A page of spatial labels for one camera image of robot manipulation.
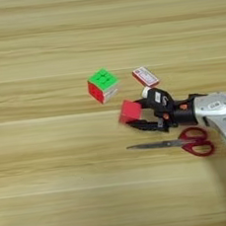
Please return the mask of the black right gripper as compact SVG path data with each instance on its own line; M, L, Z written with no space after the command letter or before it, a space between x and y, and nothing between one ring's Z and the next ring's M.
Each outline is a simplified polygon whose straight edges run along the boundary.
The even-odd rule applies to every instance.
M154 115L159 119L157 122L140 119L131 120L127 125L138 130L159 130L162 132L167 132L170 128L175 128L184 124L197 125L193 102L193 98L177 101L167 96L161 97L152 102ZM135 101L135 103L143 109L148 109L149 107L147 99L139 99L138 101Z

